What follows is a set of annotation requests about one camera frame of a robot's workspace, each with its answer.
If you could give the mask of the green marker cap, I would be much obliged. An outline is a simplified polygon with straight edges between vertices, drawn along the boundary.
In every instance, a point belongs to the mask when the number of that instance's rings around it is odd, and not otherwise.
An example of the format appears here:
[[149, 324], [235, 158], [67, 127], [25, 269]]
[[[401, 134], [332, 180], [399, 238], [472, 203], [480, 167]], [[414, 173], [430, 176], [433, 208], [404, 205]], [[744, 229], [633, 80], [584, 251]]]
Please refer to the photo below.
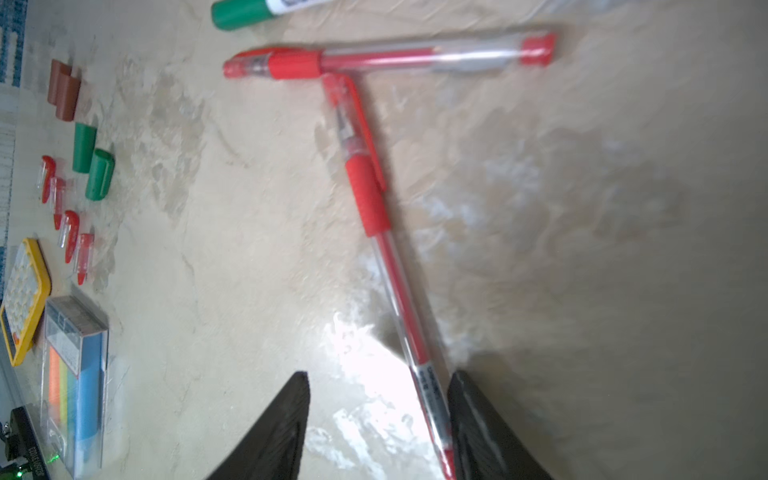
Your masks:
[[91, 168], [97, 137], [97, 128], [84, 123], [76, 123], [72, 155], [72, 170], [87, 174]]
[[85, 197], [88, 200], [101, 201], [108, 195], [114, 169], [115, 158], [110, 152], [103, 149], [93, 151], [85, 188]]

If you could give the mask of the red pen cap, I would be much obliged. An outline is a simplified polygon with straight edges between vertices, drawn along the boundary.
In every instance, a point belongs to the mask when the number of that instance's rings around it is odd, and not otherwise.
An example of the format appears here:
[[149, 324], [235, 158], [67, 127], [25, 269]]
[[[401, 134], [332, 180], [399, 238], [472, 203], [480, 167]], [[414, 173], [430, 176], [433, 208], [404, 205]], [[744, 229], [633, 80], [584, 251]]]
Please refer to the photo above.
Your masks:
[[80, 227], [79, 214], [73, 210], [65, 210], [60, 224], [60, 248], [64, 251], [66, 264], [70, 264], [74, 257], [78, 243]]
[[56, 160], [49, 155], [43, 155], [37, 180], [37, 189], [42, 204], [47, 204], [50, 199], [51, 179], [56, 176], [56, 170]]
[[49, 181], [49, 187], [49, 203], [52, 210], [54, 228], [59, 231], [65, 213], [67, 182], [58, 176], [54, 176]]
[[94, 240], [95, 235], [93, 233], [83, 233], [78, 236], [74, 255], [74, 267], [77, 284], [79, 286], [82, 286], [88, 277]]

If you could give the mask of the brown marker cap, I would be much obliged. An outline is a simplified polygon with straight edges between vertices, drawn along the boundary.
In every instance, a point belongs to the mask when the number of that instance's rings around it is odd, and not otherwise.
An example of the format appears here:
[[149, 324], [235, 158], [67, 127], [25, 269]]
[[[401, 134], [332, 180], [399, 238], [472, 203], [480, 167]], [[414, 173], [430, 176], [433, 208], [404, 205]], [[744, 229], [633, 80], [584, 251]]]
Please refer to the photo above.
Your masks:
[[59, 77], [62, 75], [68, 76], [71, 74], [71, 71], [72, 67], [70, 65], [56, 59], [51, 60], [47, 92], [47, 102], [49, 104], [55, 105], [57, 103]]
[[77, 101], [81, 87], [81, 80], [70, 75], [62, 75], [58, 82], [58, 98], [55, 116], [64, 122], [74, 120]]

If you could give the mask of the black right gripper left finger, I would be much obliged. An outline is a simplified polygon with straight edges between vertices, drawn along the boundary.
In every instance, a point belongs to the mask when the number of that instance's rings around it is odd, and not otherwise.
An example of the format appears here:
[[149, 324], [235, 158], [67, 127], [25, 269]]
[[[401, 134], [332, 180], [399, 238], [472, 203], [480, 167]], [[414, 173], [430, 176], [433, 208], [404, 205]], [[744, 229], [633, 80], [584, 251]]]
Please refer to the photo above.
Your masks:
[[311, 401], [308, 373], [296, 371], [210, 480], [296, 480]]

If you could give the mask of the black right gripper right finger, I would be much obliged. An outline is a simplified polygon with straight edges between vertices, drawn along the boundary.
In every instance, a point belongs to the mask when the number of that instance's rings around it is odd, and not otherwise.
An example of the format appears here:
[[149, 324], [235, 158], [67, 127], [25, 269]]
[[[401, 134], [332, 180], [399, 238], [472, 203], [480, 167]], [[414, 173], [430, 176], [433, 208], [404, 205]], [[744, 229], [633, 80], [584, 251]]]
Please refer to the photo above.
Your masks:
[[466, 371], [453, 373], [447, 399], [458, 479], [552, 479]]

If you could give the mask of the green marker top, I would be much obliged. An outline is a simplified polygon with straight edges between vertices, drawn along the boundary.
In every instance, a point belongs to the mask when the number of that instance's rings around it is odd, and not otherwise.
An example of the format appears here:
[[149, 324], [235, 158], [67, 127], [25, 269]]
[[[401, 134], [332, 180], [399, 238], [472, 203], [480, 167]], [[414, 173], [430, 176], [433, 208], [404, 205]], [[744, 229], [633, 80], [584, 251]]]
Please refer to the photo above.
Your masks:
[[328, 0], [223, 0], [211, 6], [211, 19], [220, 30], [233, 31], [328, 3]]

